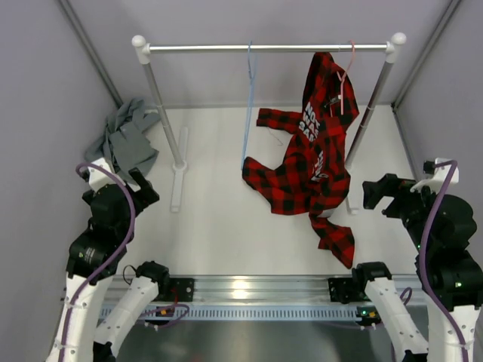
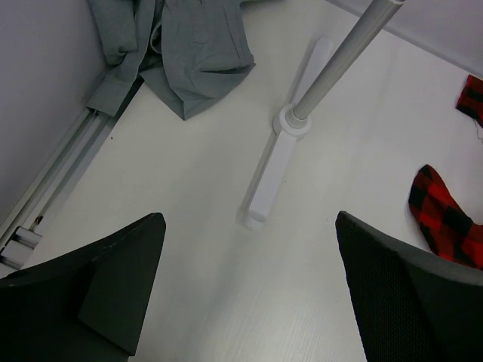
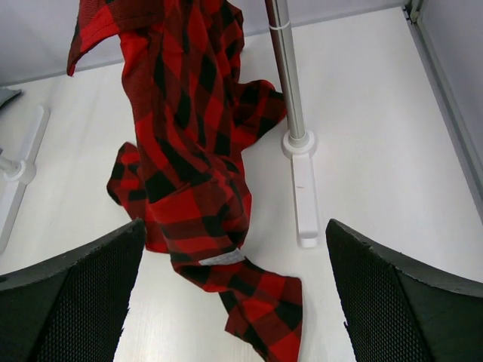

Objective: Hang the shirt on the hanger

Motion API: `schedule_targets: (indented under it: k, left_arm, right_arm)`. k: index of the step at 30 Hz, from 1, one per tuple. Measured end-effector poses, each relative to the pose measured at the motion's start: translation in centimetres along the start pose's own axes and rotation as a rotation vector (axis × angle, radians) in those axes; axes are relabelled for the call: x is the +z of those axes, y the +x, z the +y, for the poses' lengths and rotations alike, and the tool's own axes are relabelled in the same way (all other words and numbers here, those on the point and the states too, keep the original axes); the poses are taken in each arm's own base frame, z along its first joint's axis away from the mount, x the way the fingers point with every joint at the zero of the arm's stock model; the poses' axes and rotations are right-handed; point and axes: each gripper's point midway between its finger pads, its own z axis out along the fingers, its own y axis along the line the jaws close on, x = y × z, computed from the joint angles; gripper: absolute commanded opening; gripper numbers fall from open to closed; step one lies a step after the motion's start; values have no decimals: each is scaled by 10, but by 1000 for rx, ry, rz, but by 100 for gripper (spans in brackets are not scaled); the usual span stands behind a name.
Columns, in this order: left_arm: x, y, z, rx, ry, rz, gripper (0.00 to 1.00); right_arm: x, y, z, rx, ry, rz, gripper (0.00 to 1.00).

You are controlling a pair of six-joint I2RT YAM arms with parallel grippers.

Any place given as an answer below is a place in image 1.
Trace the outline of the grey button shirt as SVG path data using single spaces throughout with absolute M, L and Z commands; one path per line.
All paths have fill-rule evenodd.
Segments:
M 124 181 L 134 179 L 129 171 L 136 168 L 146 176 L 157 157 L 145 132 L 161 120 L 157 108 L 143 98 L 133 98 L 105 118 L 101 135 L 85 150 L 84 159 L 94 162 L 105 158 Z

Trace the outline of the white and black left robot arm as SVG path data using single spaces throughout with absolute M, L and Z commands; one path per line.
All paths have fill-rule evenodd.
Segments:
M 144 262 L 104 321 L 104 299 L 118 264 L 134 238 L 136 217 L 159 200 L 158 193 L 137 169 L 129 170 L 140 187 L 134 191 L 108 170 L 86 164 L 84 178 L 101 173 L 103 185 L 82 196 L 91 209 L 88 227 L 72 242 L 66 266 L 66 295 L 49 361 L 114 361 L 132 327 L 153 300 L 171 291 L 167 267 Z

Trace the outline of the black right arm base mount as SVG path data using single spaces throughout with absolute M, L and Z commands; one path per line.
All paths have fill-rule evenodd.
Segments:
M 366 300 L 358 283 L 351 278 L 329 278 L 328 289 L 332 302 L 349 304 Z

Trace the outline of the light blue wire hanger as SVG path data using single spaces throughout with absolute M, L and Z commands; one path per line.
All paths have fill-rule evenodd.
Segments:
M 244 129 L 244 138 L 243 138 L 243 145 L 241 151 L 241 167 L 243 167 L 247 148 L 248 148 L 248 138 L 250 133 L 251 127 L 251 116 L 252 110 L 254 105 L 254 88 L 255 88 L 255 81 L 256 81 L 256 74 L 257 74 L 257 58 L 252 60 L 252 41 L 248 43 L 248 51 L 247 51 L 247 61 L 248 61 L 248 80 L 249 80 L 249 88 L 248 88 L 248 102 L 245 114 L 245 129 Z

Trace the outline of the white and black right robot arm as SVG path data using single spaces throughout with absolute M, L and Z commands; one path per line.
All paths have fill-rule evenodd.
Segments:
M 373 210 L 384 197 L 383 215 L 401 220 L 417 249 L 415 266 L 424 293 L 429 336 L 417 329 L 383 262 L 352 270 L 351 290 L 369 299 L 386 328 L 397 361 L 471 361 L 474 328 L 482 307 L 482 268 L 467 247 L 477 230 L 467 201 L 388 173 L 362 184 L 363 206 Z

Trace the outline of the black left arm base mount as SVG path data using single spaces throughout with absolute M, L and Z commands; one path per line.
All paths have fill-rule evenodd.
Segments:
M 164 297 L 167 302 L 191 302 L 195 290 L 194 278 L 171 278 Z

